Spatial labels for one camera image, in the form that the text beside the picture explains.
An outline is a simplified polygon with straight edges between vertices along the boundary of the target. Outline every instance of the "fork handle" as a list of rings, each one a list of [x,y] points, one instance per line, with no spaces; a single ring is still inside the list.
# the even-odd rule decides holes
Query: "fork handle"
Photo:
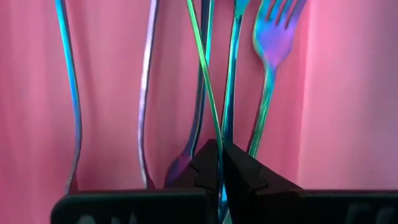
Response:
[[[254,125],[254,128],[250,136],[248,149],[246,150],[249,153],[249,155],[252,156],[253,158],[257,157],[262,133],[264,132],[264,126],[266,124],[269,105],[271,103],[271,98],[275,87],[276,68],[272,67],[268,63],[264,64],[265,64],[266,74],[264,80],[264,87],[262,89],[261,102],[257,109],[256,123]]]
[[[233,142],[234,131],[236,59],[238,57],[239,35],[241,33],[242,19],[243,15],[235,12],[232,23],[231,40],[229,43],[228,72],[224,94],[223,120],[221,123],[223,139],[231,142]]]

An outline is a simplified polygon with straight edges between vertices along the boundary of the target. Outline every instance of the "pink backdrop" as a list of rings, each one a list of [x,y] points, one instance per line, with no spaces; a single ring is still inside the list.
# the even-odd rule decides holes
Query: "pink backdrop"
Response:
[[[83,113],[81,189],[142,188],[137,116],[148,0],[67,1]],[[264,72],[244,18],[235,143],[246,147]],[[306,188],[398,188],[394,0],[309,0],[281,65],[259,160]],[[221,115],[232,0],[216,0],[210,72]],[[162,186],[188,139],[198,55],[185,1],[160,1],[146,148]],[[48,223],[73,154],[73,111],[53,0],[0,1],[0,223]],[[214,138],[209,107],[199,146]]]

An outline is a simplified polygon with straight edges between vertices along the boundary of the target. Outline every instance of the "cutlery set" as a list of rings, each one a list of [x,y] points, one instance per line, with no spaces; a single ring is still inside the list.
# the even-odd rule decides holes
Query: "cutlery set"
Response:
[[[251,0],[230,0],[231,3],[234,4],[234,16],[229,44],[228,72],[226,75],[226,89],[224,93],[224,108],[221,128],[216,112],[213,89],[211,87],[210,74],[208,70],[211,52],[211,38],[213,33],[212,29],[213,17],[215,13],[215,1],[216,0],[201,0],[201,26],[199,28],[193,1],[186,0],[200,59],[197,95],[195,99],[195,112],[193,115],[189,139],[183,151],[170,165],[165,177],[164,187],[167,188],[172,185],[173,181],[182,173],[186,166],[191,162],[192,157],[195,155],[198,138],[201,131],[201,124],[203,121],[205,96],[207,95],[216,129],[216,143],[218,148],[218,221],[219,223],[231,223],[224,187],[223,144],[226,142],[233,143],[234,89],[236,61],[238,59],[239,49],[239,35],[241,32],[244,13]],[[256,121],[254,128],[252,129],[251,138],[249,140],[248,147],[246,148],[246,152],[254,158],[257,156],[262,133],[266,123],[272,92],[274,91],[277,67],[291,51],[294,30],[297,26],[297,21],[306,1],[307,0],[262,0],[257,12],[256,20],[254,21],[252,42],[256,53],[264,64],[265,71],[261,101],[257,109]],[[161,4],[159,5],[159,0],[150,0],[149,20],[139,92],[140,97],[137,150],[141,167],[142,181],[147,189],[155,189],[155,185],[149,175],[147,162],[145,159],[144,127],[146,120],[147,93],[149,89],[150,61],[153,53],[152,46],[154,45],[157,11]],[[55,0],[55,6],[60,26],[75,117],[75,152],[66,189],[66,195],[69,195],[78,191],[76,169],[79,161],[82,140],[81,111],[65,0]]]

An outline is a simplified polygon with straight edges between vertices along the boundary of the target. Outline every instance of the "utensil handle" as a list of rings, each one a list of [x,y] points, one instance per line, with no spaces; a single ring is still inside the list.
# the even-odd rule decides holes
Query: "utensil handle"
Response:
[[[216,129],[216,137],[217,137],[217,146],[218,146],[218,180],[219,180],[219,195],[222,193],[222,188],[223,188],[223,182],[224,182],[224,172],[223,172],[223,143],[222,143],[222,137],[221,137],[221,130],[220,126],[218,124],[218,116],[217,116],[217,109],[216,109],[216,104],[214,100],[214,94],[213,94],[213,89],[211,87],[211,80],[210,80],[210,75],[208,71],[208,66],[206,62],[206,57],[205,57],[205,52],[203,50],[203,43],[201,41],[201,34],[199,30],[199,25],[198,25],[198,20],[197,20],[197,15],[195,12],[195,6],[193,5],[192,0],[187,0],[187,7],[188,7],[188,12],[191,20],[191,25],[193,29],[193,34],[195,36],[195,42],[197,44],[197,49],[199,53],[199,59],[200,59],[200,66],[203,72],[203,78],[205,80],[205,86],[207,90],[207,95],[209,98],[209,103],[210,103],[210,108],[211,108],[211,115],[213,117],[213,122],[214,126]]]
[[[214,14],[214,0],[202,0],[201,2],[201,36],[203,45],[205,46],[205,57],[206,62],[210,62],[211,52],[211,35],[213,29],[213,14]],[[198,144],[200,135],[201,125],[203,122],[203,112],[205,107],[205,96],[206,96],[203,72],[199,67],[198,71],[198,84],[197,84],[197,96],[195,100],[195,113],[193,115],[192,127],[187,145],[184,148],[184,156],[192,158],[195,155],[195,150]]]
[[[154,33],[157,19],[158,0],[150,1],[149,20],[147,27],[147,37],[144,50],[144,64],[142,66],[141,87],[139,93],[139,112],[138,112],[138,156],[141,167],[142,181],[147,189],[155,188],[155,185],[149,175],[147,162],[145,160],[144,150],[144,130],[147,107],[147,94],[149,83],[150,61],[152,59],[152,47],[154,45]]]
[[[224,94],[223,120],[221,124],[223,139],[230,142],[233,142],[236,58],[238,57],[242,18],[243,15],[235,14],[232,24],[231,40],[229,43],[228,72]]]
[[[276,69],[265,63],[265,80],[264,87],[262,89],[261,102],[257,109],[256,123],[252,129],[250,136],[247,152],[250,156],[256,158],[259,150],[262,133],[264,132],[264,126],[266,124],[266,119],[269,111],[269,106],[271,103],[272,94],[275,87],[275,75]]]
[[[70,31],[68,26],[68,16],[67,16],[67,9],[65,7],[65,1],[55,0],[55,7],[57,10],[58,22],[60,26],[63,52],[65,54],[65,60],[67,64],[70,93],[72,96],[72,103],[73,103],[73,114],[75,117],[75,152],[73,155],[72,170],[70,172],[67,181],[67,189],[66,189],[66,194],[69,194],[71,191],[77,191],[76,168],[80,158],[81,138],[82,138],[81,110],[80,110],[79,91],[76,79],[75,63],[73,61],[73,52],[70,41]]]

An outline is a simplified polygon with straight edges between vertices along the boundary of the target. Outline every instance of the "iridescent fork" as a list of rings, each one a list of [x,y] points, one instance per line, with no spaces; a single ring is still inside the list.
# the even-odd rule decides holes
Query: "iridescent fork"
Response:
[[[256,157],[275,85],[278,65],[290,53],[294,30],[307,0],[263,0],[253,30],[253,44],[265,68],[261,102],[248,145]]]

